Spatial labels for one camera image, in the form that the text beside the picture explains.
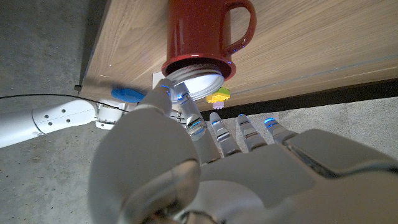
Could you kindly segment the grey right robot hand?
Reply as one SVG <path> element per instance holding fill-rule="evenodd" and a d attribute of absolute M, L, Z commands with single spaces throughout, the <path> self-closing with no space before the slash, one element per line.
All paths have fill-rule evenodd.
<path fill-rule="evenodd" d="M 170 113 L 170 118 L 182 125 L 186 125 L 187 123 L 185 114 L 183 114 L 179 109 L 172 109 Z"/>

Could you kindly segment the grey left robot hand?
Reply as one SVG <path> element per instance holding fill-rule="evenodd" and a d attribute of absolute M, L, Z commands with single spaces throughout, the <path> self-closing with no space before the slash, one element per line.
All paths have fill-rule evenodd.
<path fill-rule="evenodd" d="M 170 117 L 161 80 L 98 146 L 88 205 L 94 223 L 396 223 L 397 161 L 319 129 L 295 133 L 267 118 L 267 144 L 238 118 L 250 148 L 217 115 L 187 128 Z"/>

